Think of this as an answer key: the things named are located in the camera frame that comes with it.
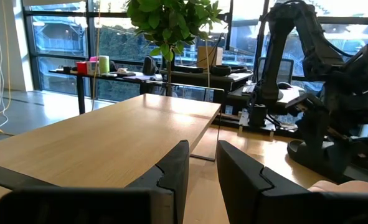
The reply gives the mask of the grey office desk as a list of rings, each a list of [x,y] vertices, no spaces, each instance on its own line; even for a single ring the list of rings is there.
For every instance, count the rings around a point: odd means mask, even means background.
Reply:
[[[247,104],[250,95],[242,95],[242,88],[243,87],[240,87],[237,90],[231,91],[227,95],[227,100],[230,101],[232,105],[244,107]],[[298,86],[293,86],[292,88],[287,90],[280,90],[279,99],[276,102],[276,105],[285,106],[289,101],[293,100],[296,97],[299,97],[302,91],[304,91],[304,89]]]

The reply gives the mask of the cardboard box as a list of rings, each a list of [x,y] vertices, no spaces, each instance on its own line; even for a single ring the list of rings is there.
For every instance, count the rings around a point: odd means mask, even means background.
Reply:
[[[222,65],[223,52],[222,47],[198,47],[196,66],[208,68],[210,65]]]

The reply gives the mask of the light green roll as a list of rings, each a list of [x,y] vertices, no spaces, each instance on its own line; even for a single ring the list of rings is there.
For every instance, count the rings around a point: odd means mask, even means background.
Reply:
[[[110,72],[110,58],[107,55],[100,55],[98,58],[100,73],[109,73]]]

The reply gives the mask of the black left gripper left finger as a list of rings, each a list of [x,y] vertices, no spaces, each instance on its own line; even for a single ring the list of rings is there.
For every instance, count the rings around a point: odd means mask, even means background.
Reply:
[[[182,224],[189,143],[124,188],[60,187],[0,166],[0,224]]]

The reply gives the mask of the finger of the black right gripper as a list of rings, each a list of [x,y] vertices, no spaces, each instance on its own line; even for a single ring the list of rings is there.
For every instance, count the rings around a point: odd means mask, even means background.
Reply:
[[[290,115],[298,115],[306,111],[327,111],[323,102],[310,93],[294,98],[286,104],[285,108]]]
[[[305,114],[298,121],[305,146],[322,146],[325,138],[334,144],[349,142],[349,123],[329,114]]]

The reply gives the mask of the black office desk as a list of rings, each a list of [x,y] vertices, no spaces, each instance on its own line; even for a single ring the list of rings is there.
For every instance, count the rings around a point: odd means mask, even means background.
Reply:
[[[135,72],[134,75],[121,76],[118,74],[105,74],[95,77],[94,75],[78,74],[77,72],[64,72],[61,69],[49,70],[50,73],[56,73],[61,75],[71,75],[76,77],[77,82],[77,96],[78,96],[78,108],[79,114],[86,113],[85,111],[85,91],[84,91],[84,78],[89,78],[90,81],[96,83],[97,80],[108,80],[114,82],[134,83],[139,85],[140,95],[145,93],[151,93],[151,84],[154,82],[162,82],[163,76],[161,74],[155,75],[143,75],[142,73]]]

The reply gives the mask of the black metal pole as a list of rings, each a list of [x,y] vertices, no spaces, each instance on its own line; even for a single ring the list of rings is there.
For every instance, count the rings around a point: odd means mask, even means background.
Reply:
[[[261,57],[263,41],[264,41],[264,31],[265,31],[265,16],[268,14],[270,0],[264,0],[263,12],[259,18],[260,27],[257,35],[257,48],[255,53],[255,61],[253,65],[253,81],[258,82],[258,59]]]

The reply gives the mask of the dark office desk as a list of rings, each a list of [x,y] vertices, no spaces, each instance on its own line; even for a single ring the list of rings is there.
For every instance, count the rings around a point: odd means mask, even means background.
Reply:
[[[224,89],[225,92],[234,91],[251,79],[253,73],[233,73],[227,76],[218,77],[206,73],[184,73],[173,71],[171,81],[180,85],[201,86]]]

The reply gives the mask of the black headphones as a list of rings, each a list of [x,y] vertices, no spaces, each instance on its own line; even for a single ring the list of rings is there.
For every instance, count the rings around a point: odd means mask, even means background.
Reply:
[[[233,73],[244,73],[248,70],[246,66],[211,65],[210,73],[213,76],[224,77]]]

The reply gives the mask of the pink box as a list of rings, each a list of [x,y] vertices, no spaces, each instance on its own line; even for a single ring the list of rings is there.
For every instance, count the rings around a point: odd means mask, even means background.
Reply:
[[[87,74],[88,75],[99,75],[100,74],[100,66],[98,57],[91,57],[89,61],[87,61]]]

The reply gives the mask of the green leafy plant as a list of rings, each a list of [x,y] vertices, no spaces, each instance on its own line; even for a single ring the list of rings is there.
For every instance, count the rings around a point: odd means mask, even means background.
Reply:
[[[210,0],[128,0],[127,16],[136,33],[157,47],[150,55],[161,54],[166,63],[166,94],[172,95],[171,69],[176,54],[194,39],[207,39],[201,28],[220,23],[219,2]]]

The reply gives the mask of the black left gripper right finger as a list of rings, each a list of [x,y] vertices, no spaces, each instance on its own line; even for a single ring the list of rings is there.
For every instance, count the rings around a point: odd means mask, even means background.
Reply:
[[[224,140],[216,159],[230,224],[368,224],[368,193],[310,191]]]

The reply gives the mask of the black backpack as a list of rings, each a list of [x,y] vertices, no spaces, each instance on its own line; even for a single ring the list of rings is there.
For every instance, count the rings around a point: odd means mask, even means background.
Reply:
[[[142,73],[144,75],[155,75],[159,73],[158,64],[151,56],[144,58]]]

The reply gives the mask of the red box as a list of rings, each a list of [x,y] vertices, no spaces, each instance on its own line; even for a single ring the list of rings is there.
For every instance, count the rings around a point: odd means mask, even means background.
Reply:
[[[77,66],[77,73],[80,75],[87,75],[87,62],[86,61],[82,61],[82,62],[76,62],[76,66]]]

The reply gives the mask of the pink slide sandal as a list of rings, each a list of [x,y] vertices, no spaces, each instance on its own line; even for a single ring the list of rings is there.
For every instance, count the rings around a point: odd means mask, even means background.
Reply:
[[[309,189],[312,192],[364,192],[368,193],[368,182],[352,180],[343,184],[334,184],[325,180],[320,180]]]

